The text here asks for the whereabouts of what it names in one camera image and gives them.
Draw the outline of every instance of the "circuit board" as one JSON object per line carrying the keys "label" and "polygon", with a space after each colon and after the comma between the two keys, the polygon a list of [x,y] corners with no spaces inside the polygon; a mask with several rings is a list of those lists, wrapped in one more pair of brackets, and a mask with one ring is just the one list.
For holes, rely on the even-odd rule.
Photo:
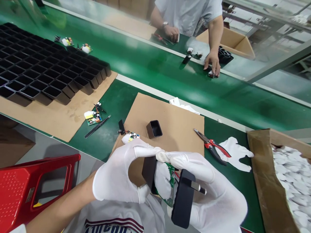
{"label": "circuit board", "polygon": [[173,167],[171,164],[169,163],[166,163],[166,165],[168,166],[168,170],[169,170],[169,173],[170,173],[170,176],[171,176],[171,179],[169,181],[170,185],[171,185],[171,196],[169,199],[163,199],[158,191],[156,190],[156,193],[162,198],[162,200],[170,207],[173,207],[173,204],[174,204],[174,195],[175,195],[175,191],[176,190],[176,185],[177,185],[177,181],[175,180],[175,167]]}
{"label": "circuit board", "polygon": [[90,117],[86,121],[87,121],[87,124],[90,126],[90,125],[97,124],[97,123],[101,122],[102,120],[103,119],[101,118],[100,112],[97,111],[96,116]]}

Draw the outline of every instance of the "white shirt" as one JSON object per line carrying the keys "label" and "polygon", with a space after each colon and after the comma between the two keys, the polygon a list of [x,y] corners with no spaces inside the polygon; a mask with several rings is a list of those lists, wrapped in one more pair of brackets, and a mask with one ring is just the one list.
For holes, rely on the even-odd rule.
{"label": "white shirt", "polygon": [[[145,203],[93,201],[86,205],[64,232],[68,233],[164,233],[164,212],[150,194]],[[11,233],[26,233],[21,225]]]}
{"label": "white shirt", "polygon": [[165,22],[179,29],[181,34],[192,36],[201,18],[209,23],[223,14],[222,0],[156,0]]}

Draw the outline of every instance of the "person's hand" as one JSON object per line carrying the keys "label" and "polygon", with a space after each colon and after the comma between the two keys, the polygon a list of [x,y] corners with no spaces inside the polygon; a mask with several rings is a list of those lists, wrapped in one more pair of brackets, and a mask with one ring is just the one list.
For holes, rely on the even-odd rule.
{"label": "person's hand", "polygon": [[165,34],[171,38],[172,42],[177,42],[179,37],[179,30],[178,28],[171,27],[169,25],[166,25],[164,27]]}
{"label": "person's hand", "polygon": [[219,77],[220,74],[220,64],[218,58],[218,51],[210,51],[210,53],[205,58],[204,70],[208,68],[209,64],[212,64],[212,72],[215,76]]}
{"label": "person's hand", "polygon": [[[201,233],[238,232],[247,214],[247,203],[228,180],[202,155],[191,152],[159,152],[160,162],[186,169],[196,177],[196,182],[206,188],[207,194],[196,192],[191,209],[190,224]],[[172,208],[167,206],[171,217]]]}
{"label": "person's hand", "polygon": [[141,139],[135,139],[117,148],[108,161],[96,172],[93,195],[97,200],[144,203],[150,193],[147,185],[137,188],[128,176],[129,166],[138,157],[154,156],[161,151]]}

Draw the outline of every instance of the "white cloth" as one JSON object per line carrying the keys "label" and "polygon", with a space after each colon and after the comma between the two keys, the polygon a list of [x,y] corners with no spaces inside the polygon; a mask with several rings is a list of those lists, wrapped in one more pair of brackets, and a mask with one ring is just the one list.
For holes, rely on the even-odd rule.
{"label": "white cloth", "polygon": [[195,111],[195,110],[194,110],[192,107],[190,107],[189,105],[181,105],[180,102],[179,102],[178,97],[175,97],[174,99],[169,100],[169,103],[170,103],[171,105],[174,105],[174,106],[183,108],[183,109],[185,109],[185,110],[188,110],[188,111],[190,111],[190,112],[193,112],[193,113],[195,113],[195,114],[200,115],[199,112]]}
{"label": "white cloth", "polygon": [[219,145],[221,145],[223,148],[225,148],[226,151],[228,151],[228,153],[231,155],[231,158],[228,158],[217,147],[215,147],[217,153],[219,154],[220,158],[223,161],[230,163],[235,168],[237,168],[241,171],[244,171],[244,172],[250,172],[252,170],[251,166],[243,164],[239,160],[241,158],[244,158],[245,156],[252,158],[252,157],[254,157],[254,154],[251,151],[249,151],[248,149],[246,149],[245,147],[240,146],[237,143],[236,138],[229,137],[226,141],[220,143]]}
{"label": "white cloth", "polygon": [[129,166],[138,157],[155,156],[159,147],[152,147],[141,139],[135,139],[117,148],[109,160],[96,172],[93,194],[97,200],[144,203],[150,193],[146,185],[137,188],[129,179]]}
{"label": "white cloth", "polygon": [[[164,233],[164,212],[151,194],[143,204],[96,200],[86,205],[64,232]],[[25,225],[20,225],[10,233],[26,233]]]}
{"label": "white cloth", "polygon": [[192,36],[201,18],[209,23],[223,14],[222,0],[156,0],[164,21],[179,29],[181,34]]}
{"label": "white cloth", "polygon": [[[245,197],[227,178],[217,171],[202,155],[191,152],[159,152],[156,158],[186,169],[196,182],[206,188],[204,196],[195,192],[190,224],[201,233],[240,232],[239,226],[247,214]],[[171,216],[171,207],[167,213]]]}

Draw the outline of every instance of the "pliers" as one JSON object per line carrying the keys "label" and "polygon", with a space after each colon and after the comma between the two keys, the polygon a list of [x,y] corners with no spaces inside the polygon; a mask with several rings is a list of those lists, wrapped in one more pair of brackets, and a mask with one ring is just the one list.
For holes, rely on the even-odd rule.
{"label": "pliers", "polygon": [[221,164],[224,166],[227,166],[227,163],[225,161],[223,161],[219,154],[217,153],[217,151],[215,150],[214,147],[217,147],[219,150],[221,150],[222,153],[224,153],[225,156],[227,156],[228,158],[231,158],[231,155],[228,153],[228,151],[226,151],[225,148],[223,148],[221,145],[219,145],[218,143],[216,143],[213,139],[208,139],[207,137],[205,137],[205,135],[203,135],[202,133],[200,133],[198,130],[193,129],[197,135],[204,141],[204,145],[205,147],[209,150],[209,152],[211,153],[211,155]]}
{"label": "pliers", "polygon": [[159,34],[151,34],[158,41],[161,41],[163,44],[167,45],[167,43],[163,40],[163,38]]}

